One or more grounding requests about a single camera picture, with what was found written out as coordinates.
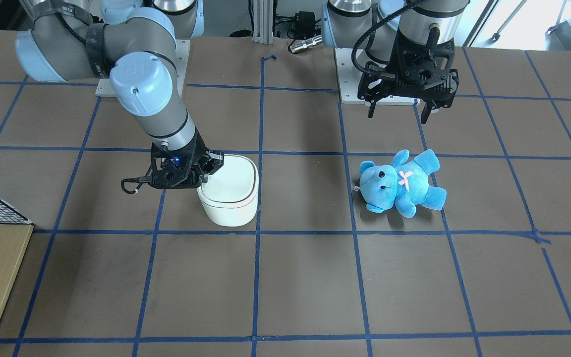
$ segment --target white container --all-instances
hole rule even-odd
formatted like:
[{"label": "white container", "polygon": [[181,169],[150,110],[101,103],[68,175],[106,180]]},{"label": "white container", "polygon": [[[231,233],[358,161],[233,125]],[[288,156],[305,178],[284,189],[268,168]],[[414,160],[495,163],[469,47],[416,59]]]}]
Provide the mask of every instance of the white container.
[{"label": "white container", "polygon": [[208,182],[197,188],[197,195],[211,221],[220,226],[239,227],[257,213],[259,170],[250,159],[224,156],[224,165]]}]

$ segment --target blue teddy bear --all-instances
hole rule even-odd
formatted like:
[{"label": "blue teddy bear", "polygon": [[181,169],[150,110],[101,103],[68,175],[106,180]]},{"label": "blue teddy bear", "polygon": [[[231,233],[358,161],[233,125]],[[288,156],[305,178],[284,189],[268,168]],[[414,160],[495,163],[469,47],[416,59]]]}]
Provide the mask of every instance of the blue teddy bear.
[{"label": "blue teddy bear", "polygon": [[408,150],[394,156],[391,165],[376,166],[372,161],[360,164],[360,186],[367,201],[367,210],[382,213],[396,205],[404,217],[415,215],[415,205],[441,210],[446,201],[446,190],[429,185],[428,177],[440,169],[440,161],[429,149],[410,162]]}]

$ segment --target pink ribbon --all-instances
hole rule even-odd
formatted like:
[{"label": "pink ribbon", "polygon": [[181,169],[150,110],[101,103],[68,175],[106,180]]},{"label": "pink ribbon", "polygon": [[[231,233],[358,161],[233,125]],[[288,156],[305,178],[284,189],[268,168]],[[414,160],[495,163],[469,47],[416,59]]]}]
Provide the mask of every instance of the pink ribbon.
[{"label": "pink ribbon", "polygon": [[400,176],[402,177],[402,180],[398,182],[398,185],[405,185],[406,186],[406,191],[408,192],[408,178],[410,176],[413,175],[413,171],[408,171],[406,172],[406,174],[404,173],[404,171],[399,172]]}]

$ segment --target white mounting plate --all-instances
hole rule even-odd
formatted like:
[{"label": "white mounting plate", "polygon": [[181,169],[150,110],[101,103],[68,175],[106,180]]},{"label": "white mounting plate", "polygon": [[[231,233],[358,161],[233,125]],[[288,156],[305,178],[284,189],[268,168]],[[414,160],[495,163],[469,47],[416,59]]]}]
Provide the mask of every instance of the white mounting plate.
[{"label": "white mounting plate", "polygon": [[[358,50],[357,55],[360,56],[363,50]],[[338,85],[341,89],[341,103],[345,104],[363,104],[364,100],[358,99],[358,83],[360,83],[360,75],[355,73],[354,65],[351,64],[351,48],[335,48],[336,59],[336,75],[338,76]],[[377,106],[413,106],[414,98],[408,97],[386,97],[379,100]]]},{"label": "white mounting plate", "polygon": [[[186,77],[186,64],[188,63],[188,53],[191,49],[191,41],[188,39],[175,40],[175,66],[177,68],[177,93],[182,96],[184,89],[184,78]],[[116,92],[112,88],[109,79],[99,79],[96,87],[97,97],[116,97]]]}]

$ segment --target teddy bear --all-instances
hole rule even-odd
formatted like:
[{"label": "teddy bear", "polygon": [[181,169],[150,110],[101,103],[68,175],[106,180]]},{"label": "teddy bear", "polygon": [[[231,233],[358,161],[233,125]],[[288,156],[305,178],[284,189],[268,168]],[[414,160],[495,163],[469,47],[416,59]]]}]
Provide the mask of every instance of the teddy bear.
[{"label": "teddy bear", "polygon": [[391,165],[376,166],[372,161],[360,164],[360,191],[367,210],[382,213],[394,205],[407,218],[415,215],[416,205],[442,210],[447,192],[429,185],[429,175],[440,169],[440,161],[429,149],[406,162],[408,150],[399,151]]}]

